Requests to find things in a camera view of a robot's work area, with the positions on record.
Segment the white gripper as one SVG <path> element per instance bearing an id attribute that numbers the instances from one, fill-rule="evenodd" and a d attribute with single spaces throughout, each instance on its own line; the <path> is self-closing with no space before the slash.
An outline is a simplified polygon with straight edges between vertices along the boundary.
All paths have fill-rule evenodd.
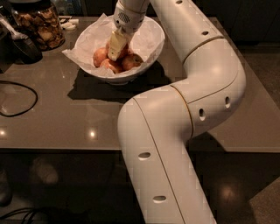
<path id="1" fill-rule="evenodd" d="M 136 32 L 142 25 L 149 3 L 150 0 L 117 1 L 113 16 L 117 29 L 111 33 L 108 48 L 111 60 L 118 60 L 122 50 L 130 42 L 129 34 Z"/>

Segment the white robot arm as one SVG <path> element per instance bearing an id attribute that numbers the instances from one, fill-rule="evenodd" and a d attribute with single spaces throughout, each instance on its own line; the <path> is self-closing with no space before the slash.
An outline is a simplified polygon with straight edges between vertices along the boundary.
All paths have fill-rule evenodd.
<path id="1" fill-rule="evenodd" d="M 122 106 L 122 156 L 146 224 L 216 224 L 186 142 L 236 111 L 246 75 L 234 48 L 192 0 L 118 0 L 115 37 L 136 31 L 148 7 L 157 13 L 186 77 Z"/>

